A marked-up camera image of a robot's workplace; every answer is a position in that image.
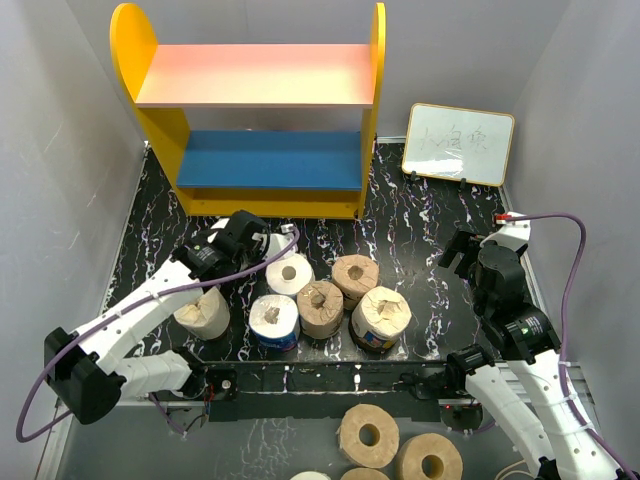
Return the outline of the white toilet paper roll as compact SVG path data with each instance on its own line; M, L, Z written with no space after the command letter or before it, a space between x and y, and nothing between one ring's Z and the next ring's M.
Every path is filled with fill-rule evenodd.
M307 258L299 253L275 261L266 268L266 281L271 294L296 299L308 283L315 280L314 270Z

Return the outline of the blue toilet paper roll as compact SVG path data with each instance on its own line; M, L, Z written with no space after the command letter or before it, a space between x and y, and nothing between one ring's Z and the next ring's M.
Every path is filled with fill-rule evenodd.
M278 294L257 298L249 313L249 327L262 346L280 352L293 349L300 336L296 302Z

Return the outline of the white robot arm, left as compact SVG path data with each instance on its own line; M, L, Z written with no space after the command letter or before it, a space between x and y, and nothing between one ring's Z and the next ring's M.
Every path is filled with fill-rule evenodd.
M182 356L167 353L144 362L125 357L165 319L197 302L210 281L257 265L269 246L268 224L244 210L221 227L197 232L105 314L71 333L58 327L47 335L47 385L83 425L102 419L125 397L175 390L197 398L207 376Z

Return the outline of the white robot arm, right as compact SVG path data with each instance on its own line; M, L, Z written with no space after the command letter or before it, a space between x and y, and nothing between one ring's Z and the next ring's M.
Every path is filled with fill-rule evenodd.
M503 227L482 236L457 230L438 264L469 282L485 336L524 388L522 400L493 357L474 344L446 360L446 385L490 413L536 479L636 479L593 436L560 362L561 342L546 314L528 300L521 256L529 235Z

